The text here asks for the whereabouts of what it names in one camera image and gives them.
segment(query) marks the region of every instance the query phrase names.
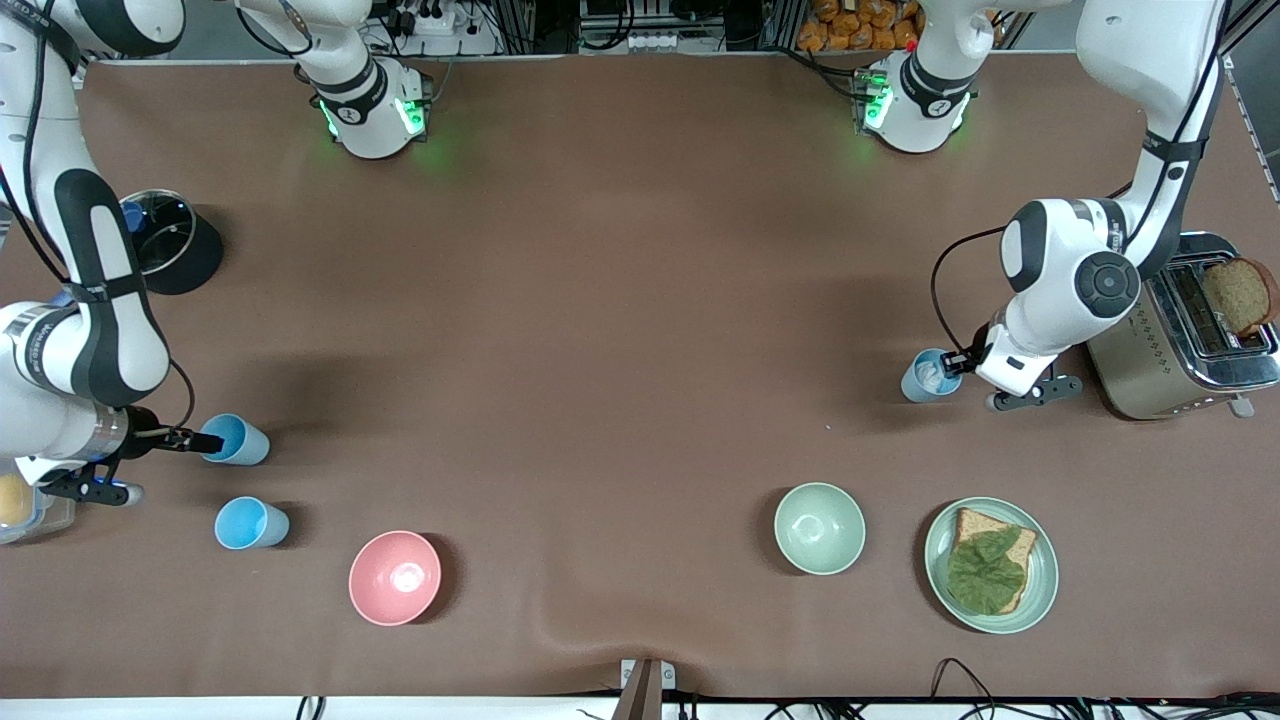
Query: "light blue plastic cup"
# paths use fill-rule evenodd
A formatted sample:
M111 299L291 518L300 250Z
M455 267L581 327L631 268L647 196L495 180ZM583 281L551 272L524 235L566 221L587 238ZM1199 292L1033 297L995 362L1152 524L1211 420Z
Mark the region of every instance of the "light blue plastic cup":
M287 534L289 516L256 497L237 497L214 519L214 537L227 550L270 547Z
M200 432L223 438L221 451L201 455L210 462L257 465L271 451L271 441L266 439L262 430L248 424L244 418L230 413L214 415L200 428Z
M960 375L947 375L946 369L942 366L942 356L946 355L945 350L937 347L931 347L928 350L922 350L915 360L911 361L911 366L906 369L902 374L902 395L906 396L911 402L933 402L940 397L946 397L960 387ZM916 368L934 365L940 372L943 373L942 384L937 391L932 391L923 384L920 384L920 377L916 375Z

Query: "yellow object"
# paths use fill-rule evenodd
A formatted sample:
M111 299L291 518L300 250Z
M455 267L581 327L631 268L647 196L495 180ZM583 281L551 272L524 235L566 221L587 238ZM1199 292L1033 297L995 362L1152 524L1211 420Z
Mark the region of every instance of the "yellow object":
M17 473L0 475L0 525L13 527L31 518L36 489Z

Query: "bread slice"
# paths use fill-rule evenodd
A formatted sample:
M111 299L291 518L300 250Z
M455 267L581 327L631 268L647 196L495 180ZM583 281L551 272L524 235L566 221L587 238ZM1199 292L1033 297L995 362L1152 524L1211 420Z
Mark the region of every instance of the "bread slice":
M1011 524L1012 523L997 520L991 515L983 515L977 510L961 507L959 515L956 515L956 539L955 543L952 543L952 548L978 533L1004 530ZM1028 574L1028 565L1030 564L1032 547L1036 544L1036 530L1023 528L1023 532L1018 534L1018 541L1014 542L1014 547L1010 547L1009 552L1005 553L1005 557L1016 562L1023 569L1024 574ZM1014 600L1010 600L1009 605L1001 607L1000 612L996 615L1009 615L1016 610L1018 603L1023 600L1024 591L1027 591L1027 580L1023 580L1023 587L1018 588L1018 593L1014 594Z
M1236 337L1258 334L1280 314L1280 287L1262 263L1234 258L1204 270L1204 295Z

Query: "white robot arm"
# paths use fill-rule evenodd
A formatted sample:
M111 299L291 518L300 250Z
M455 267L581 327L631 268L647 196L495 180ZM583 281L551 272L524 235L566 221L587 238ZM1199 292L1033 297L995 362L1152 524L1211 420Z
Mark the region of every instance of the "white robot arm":
M1060 352L1119 322L1142 281L1169 261L1220 97L1224 5L1085 4L1076 35L1080 63L1147 114L1132 187L1116 200L1036 200L1014 215L1001 238L1001 263L1016 295L963 361L948 359L952 368L973 369L1024 396Z
M81 136L72 73L81 47L164 53L183 23L182 0L0 0L5 201L56 249L74 301L0 309L0 456L17 457L32 484L172 439L155 436L155 415L132 405L165 379L169 351L116 196ZM137 432L154 439L125 447ZM88 489L82 500L140 497L123 484Z
M422 74L375 59L357 28L371 0L236 0L298 61L339 142L357 158L393 155L426 132Z
M920 42L872 65L886 82L863 126L904 152L937 150L960 127L969 87L991 54L995 28L984 10L1043 10L1069 1L920 0L927 22Z

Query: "toaster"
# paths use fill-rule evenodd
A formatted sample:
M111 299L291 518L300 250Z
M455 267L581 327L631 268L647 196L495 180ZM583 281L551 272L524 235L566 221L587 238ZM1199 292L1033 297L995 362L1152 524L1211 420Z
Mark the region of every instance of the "toaster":
M1213 233L1183 233L1174 258L1143 283L1129 314L1087 343L1116 411L1155 420L1226 405L1248 418L1248 393L1280 382L1275 325L1235 337L1204 293L1204 270L1238 255Z

